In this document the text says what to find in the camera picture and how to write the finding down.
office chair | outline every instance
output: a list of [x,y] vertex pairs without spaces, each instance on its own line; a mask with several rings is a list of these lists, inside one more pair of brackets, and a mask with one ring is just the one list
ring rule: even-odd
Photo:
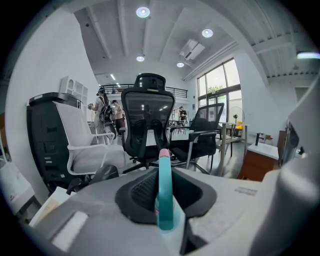
[[175,96],[165,91],[166,79],[158,74],[143,73],[137,76],[134,86],[123,90],[121,102],[127,121],[120,129],[122,146],[139,164],[125,170],[126,174],[141,167],[158,166],[161,149],[169,147],[167,126]]
[[54,102],[60,115],[68,141],[69,159],[67,171],[76,176],[92,175],[104,165],[117,168],[125,166],[125,152],[120,145],[91,145],[93,138],[109,136],[112,141],[114,133],[91,134],[84,112],[74,106]]
[[[213,165],[213,155],[216,153],[216,134],[218,131],[218,124],[223,112],[225,104],[217,103],[207,106],[202,106],[195,114],[191,126],[172,127],[170,129],[170,151],[182,163],[174,164],[173,166],[181,166],[186,162],[186,169],[188,169],[190,162],[194,163],[203,173],[209,172],[203,169],[195,161],[191,159],[200,158],[203,156],[211,157],[211,168]],[[175,129],[189,129],[188,140],[172,140],[172,133]]]

desk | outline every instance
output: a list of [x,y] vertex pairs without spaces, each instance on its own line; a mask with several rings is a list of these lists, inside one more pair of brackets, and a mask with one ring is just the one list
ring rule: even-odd
[[257,146],[252,144],[247,148],[238,179],[262,182],[266,173],[278,166],[278,159],[278,148],[276,146],[260,142]]

air conditioner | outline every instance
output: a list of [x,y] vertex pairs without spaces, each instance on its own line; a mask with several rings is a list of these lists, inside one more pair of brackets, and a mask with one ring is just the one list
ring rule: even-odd
[[189,39],[185,46],[182,48],[180,55],[184,57],[185,60],[195,59],[205,47],[198,41]]

white countertop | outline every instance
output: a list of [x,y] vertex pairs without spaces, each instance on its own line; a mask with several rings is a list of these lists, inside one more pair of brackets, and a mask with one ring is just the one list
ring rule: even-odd
[[273,158],[276,160],[279,159],[278,148],[276,146],[271,146],[271,145],[259,142],[258,146],[256,146],[255,144],[252,144],[248,146],[247,150],[266,156],[268,158]]

chair backrest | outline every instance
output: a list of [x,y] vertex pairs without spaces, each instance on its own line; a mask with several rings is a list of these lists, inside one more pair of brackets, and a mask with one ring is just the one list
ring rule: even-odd
[[192,121],[190,130],[195,132],[216,130],[224,106],[224,103],[216,103],[199,107]]
[[74,106],[54,102],[58,109],[70,146],[90,146],[92,134],[83,111]]
[[158,74],[137,76],[134,86],[123,90],[121,102],[127,122],[124,149],[140,160],[158,158],[169,147],[167,126],[175,96],[165,91],[166,79]]

